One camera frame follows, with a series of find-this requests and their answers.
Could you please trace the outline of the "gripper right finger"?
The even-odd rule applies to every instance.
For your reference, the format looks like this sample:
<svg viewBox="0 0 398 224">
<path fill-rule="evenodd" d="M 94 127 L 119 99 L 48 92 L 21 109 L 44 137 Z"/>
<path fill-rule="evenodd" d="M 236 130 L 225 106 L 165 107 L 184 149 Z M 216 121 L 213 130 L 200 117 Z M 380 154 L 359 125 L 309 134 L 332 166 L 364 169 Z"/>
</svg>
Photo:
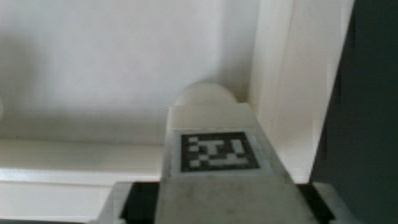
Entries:
<svg viewBox="0 0 398 224">
<path fill-rule="evenodd" d="M 318 224 L 364 224 L 355 218 L 334 186 L 311 182 L 296 185 Z"/>
</svg>

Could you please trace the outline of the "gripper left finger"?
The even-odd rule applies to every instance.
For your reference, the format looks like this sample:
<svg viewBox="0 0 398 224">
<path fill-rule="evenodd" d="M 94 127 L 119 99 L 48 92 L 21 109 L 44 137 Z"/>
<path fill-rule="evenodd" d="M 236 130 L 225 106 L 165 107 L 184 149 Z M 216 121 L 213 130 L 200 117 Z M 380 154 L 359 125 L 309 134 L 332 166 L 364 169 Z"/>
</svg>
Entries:
<svg viewBox="0 0 398 224">
<path fill-rule="evenodd" d="M 158 191 L 158 182 L 117 182 L 87 224 L 154 224 Z"/>
</svg>

